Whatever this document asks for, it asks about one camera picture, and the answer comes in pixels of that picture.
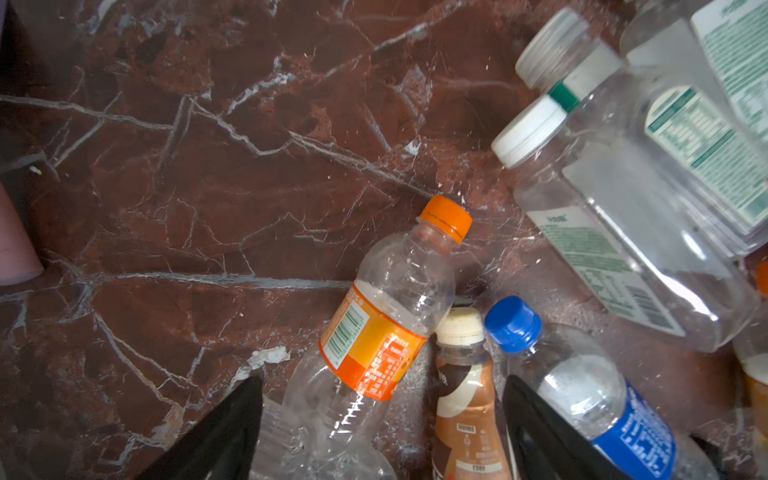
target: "yellow label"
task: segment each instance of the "yellow label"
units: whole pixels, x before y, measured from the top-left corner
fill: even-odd
[[[320,337],[320,353],[351,389],[386,401],[426,341],[377,309],[353,286]]]

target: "black pointed object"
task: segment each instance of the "black pointed object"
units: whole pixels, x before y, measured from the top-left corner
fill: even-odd
[[[247,480],[261,421],[262,383],[244,380],[136,480]]]
[[[507,378],[503,403],[523,480],[631,480],[520,377]]]

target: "white label with green text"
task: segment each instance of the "white label with green text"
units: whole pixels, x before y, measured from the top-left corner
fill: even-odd
[[[731,104],[768,140],[768,2],[714,0],[690,23]]]
[[[650,107],[645,133],[750,226],[768,217],[768,162],[690,86]]]
[[[632,270],[621,245],[579,207],[528,212],[528,216],[614,315],[676,336],[680,325]]]

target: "blue label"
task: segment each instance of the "blue label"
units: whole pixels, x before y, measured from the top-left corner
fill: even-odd
[[[672,477],[676,450],[672,432],[629,383],[624,414],[592,445],[634,480]]]

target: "marble surface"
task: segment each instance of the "marble surface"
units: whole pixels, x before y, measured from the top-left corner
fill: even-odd
[[[611,317],[511,198],[489,145],[535,97],[515,60],[561,6],[618,0],[25,0],[0,55],[0,180],[46,272],[0,290],[9,478],[132,478],[259,373],[287,379],[365,252],[434,194],[475,218],[461,301],[517,293],[591,332],[670,424],[751,478],[730,347]],[[375,440],[428,478],[433,341]]]

